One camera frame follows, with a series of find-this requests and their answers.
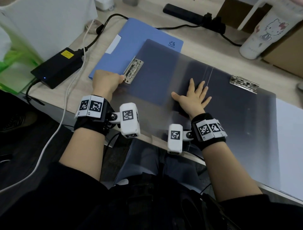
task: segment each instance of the blue folder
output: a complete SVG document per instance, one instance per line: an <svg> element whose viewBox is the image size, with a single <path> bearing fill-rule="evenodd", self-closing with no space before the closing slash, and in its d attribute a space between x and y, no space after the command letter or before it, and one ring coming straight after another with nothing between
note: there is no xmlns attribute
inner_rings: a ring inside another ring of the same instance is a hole
<svg viewBox="0 0 303 230"><path fill-rule="evenodd" d="M97 69L123 74L129 63L137 55L144 42L151 39L172 50L181 52L183 41L170 36L137 19L130 18L118 33L109 49L90 73L92 79Z"/></svg>

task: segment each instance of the white tumbler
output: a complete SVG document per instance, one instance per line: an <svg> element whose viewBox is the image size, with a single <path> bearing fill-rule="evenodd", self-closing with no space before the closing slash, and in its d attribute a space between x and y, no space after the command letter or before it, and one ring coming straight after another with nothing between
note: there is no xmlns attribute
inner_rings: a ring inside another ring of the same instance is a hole
<svg viewBox="0 0 303 230"><path fill-rule="evenodd" d="M267 47L284 36L303 20L303 0L259 0L238 30L241 30L260 4L267 2L271 10L258 23L252 35L240 47L240 54L247 59L256 59Z"/></svg>

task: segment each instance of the desk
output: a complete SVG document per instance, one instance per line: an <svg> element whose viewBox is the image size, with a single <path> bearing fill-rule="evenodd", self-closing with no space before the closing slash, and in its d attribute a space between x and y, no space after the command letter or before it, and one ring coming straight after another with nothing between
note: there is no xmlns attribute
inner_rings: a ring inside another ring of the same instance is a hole
<svg viewBox="0 0 303 230"><path fill-rule="evenodd" d="M200 0L185 3L182 0L169 0L163 3L161 0L141 0L137 7L131 7L125 5L121 1L117 1L114 11L98 12L98 16L100 21L105 22L109 15L120 13L127 17L137 18L154 27L169 27L182 25L184 24L184 21L164 14L162 9L166 3L172 3L180 7L184 7L202 15L210 12L215 16L223 2L224 1L222 0ZM92 91L92 81L88 78L89 73L100 60L125 22L126 20L120 17L112 18L99 40L88 51L85 68L78 81L76 81L71 87L72 90L70 92L67 105L67 111L70 112L67 116L71 117L70 122L72 122L73 114L77 111L81 98L85 95L89 95ZM250 81L258 83L261 88L274 92L277 95L277 98L295 105L296 107L302 108L300 94L296 90L296 84L300 81L299 77L266 64L260 60L250 61L242 58L238 52L238 47L231 45L219 34L210 30L206 30L204 28L193 29L185 27L166 32L184 41L181 53L230 74L242 76ZM79 36L79 38L71 44L71 49L76 50L82 47L81 43L83 35L84 34ZM244 42L249 36L249 34L237 31L233 28L227 28L225 35L237 43ZM87 46L94 38L95 35L88 35L85 45ZM43 84L37 84L32 87L29 95L38 98L53 107L57 107L54 110L58 110L60 112L64 105L64 94L72 77L73 76L69 77L53 90ZM139 139L163 149L167 148L167 143L165 141L152 135L141 135ZM198 163L204 164L203 161L197 159L191 154L183 152L182 155ZM263 184L258 183L258 186L303 204L302 201L271 189Z"/></svg>

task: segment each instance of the forearm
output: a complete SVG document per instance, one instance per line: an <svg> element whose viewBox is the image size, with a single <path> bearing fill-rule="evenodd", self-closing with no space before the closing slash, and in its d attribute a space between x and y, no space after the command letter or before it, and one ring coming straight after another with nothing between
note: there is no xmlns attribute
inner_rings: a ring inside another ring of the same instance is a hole
<svg viewBox="0 0 303 230"><path fill-rule="evenodd" d="M104 139L103 134L93 130L85 128L77 129L59 162L99 180Z"/></svg>
<svg viewBox="0 0 303 230"><path fill-rule="evenodd" d="M262 194L225 142L202 151L217 201Z"/></svg>

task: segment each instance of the clear plastic folder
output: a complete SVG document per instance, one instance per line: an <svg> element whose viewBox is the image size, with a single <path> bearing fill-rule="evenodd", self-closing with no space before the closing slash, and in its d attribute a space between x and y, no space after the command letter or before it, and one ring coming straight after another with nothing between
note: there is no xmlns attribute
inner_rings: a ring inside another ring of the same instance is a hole
<svg viewBox="0 0 303 230"><path fill-rule="evenodd" d="M257 94L229 83L231 74L201 63L152 40L146 40L137 59L144 62L131 84L122 83L111 102L118 111L123 103L137 105L141 133L167 140L168 126L191 123L171 92L186 95L190 78L196 86L205 81L211 102L206 112L218 119L228 134L227 144L257 181L279 189L276 95L258 88ZM202 156L193 144L183 150Z"/></svg>

